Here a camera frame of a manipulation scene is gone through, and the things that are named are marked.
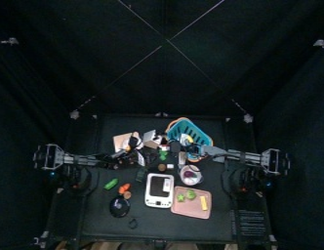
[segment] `pink tray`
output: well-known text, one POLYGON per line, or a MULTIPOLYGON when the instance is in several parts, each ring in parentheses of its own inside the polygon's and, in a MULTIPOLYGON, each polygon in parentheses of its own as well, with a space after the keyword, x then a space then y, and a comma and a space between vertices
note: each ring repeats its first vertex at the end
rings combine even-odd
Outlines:
POLYGON ((211 195, 208 191, 203 191, 199 189, 194 189, 191 187, 178 187, 175 186, 174 191, 174 202, 171 206, 171 212, 179 215, 195 217, 199 219, 208 219, 210 216, 210 208, 211 208, 211 195), (186 195, 187 189, 191 189, 196 197, 194 200, 186 199, 183 202, 178 201, 178 194, 186 195), (200 209, 199 197, 206 197, 207 210, 200 209))

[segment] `orange object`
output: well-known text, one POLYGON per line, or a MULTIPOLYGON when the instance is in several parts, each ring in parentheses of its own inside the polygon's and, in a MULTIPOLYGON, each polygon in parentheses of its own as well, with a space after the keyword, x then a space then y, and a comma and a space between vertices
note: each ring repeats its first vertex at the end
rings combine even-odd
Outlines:
POLYGON ((130 189, 130 186, 130 184, 123 184, 118 189, 119 194, 124 194, 124 192, 130 189))

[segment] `metal rod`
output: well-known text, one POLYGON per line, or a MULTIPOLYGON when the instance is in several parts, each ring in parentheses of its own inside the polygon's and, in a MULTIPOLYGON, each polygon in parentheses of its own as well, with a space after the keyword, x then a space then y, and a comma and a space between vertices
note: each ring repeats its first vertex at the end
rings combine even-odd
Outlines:
POLYGON ((156 32, 158 35, 162 35, 160 32, 152 27, 152 25, 138 15, 138 13, 124 4, 122 0, 118 2, 126 7, 126 9, 142 20, 142 22, 156 32))
POLYGON ((171 38, 176 38, 226 0, 219 1, 171 38))
POLYGON ((198 65, 194 63, 194 61, 187 57, 187 55, 180 51, 180 49, 176 47, 176 45, 166 39, 168 44, 174 47, 174 49, 179 52, 179 54, 184 57, 184 59, 188 61, 188 63, 196 68, 196 70, 200 72, 200 74, 206 77, 208 82, 220 90, 220 86, 216 84, 216 82, 210 78, 210 76, 204 73, 204 71, 198 67, 198 65))
POLYGON ((95 98, 97 95, 100 95, 108 87, 111 87, 131 71, 132 69, 143 62, 146 59, 162 48, 162 46, 158 46, 128 69, 126 72, 120 74, 103 88, 101 90, 96 93, 96 95, 91 96, 80 105, 79 107, 73 110, 79 111, 95 98))

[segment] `teal object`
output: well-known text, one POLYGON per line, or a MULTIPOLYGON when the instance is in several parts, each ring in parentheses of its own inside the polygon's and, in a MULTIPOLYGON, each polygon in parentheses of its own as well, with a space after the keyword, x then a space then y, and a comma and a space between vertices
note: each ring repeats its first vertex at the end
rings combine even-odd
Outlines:
MULTIPOLYGON (((211 138, 200 131, 200 129, 192 124, 192 122, 180 117, 179 119, 174 120, 166 129, 167 133, 167 140, 168 141, 179 141, 182 134, 186 134, 192 139, 192 143, 198 146, 207 145, 212 146, 211 138)), ((188 161, 195 162, 199 161, 200 157, 187 153, 188 161)))

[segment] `black curtain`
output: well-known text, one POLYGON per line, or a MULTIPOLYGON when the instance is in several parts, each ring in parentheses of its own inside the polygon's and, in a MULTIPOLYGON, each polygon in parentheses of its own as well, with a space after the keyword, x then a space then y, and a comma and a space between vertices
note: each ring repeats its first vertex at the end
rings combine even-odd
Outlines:
POLYGON ((255 118, 258 149, 291 154, 290 174, 270 195, 278 242, 286 249, 324 249, 324 50, 299 68, 255 118))
POLYGON ((68 120, 19 47, 0 44, 0 248, 24 249, 43 232, 49 179, 33 170, 32 154, 63 143, 68 120))
POLYGON ((96 96, 83 111, 240 115, 234 99, 254 115, 311 54, 324 0, 5 0, 0 22, 68 110, 96 96))

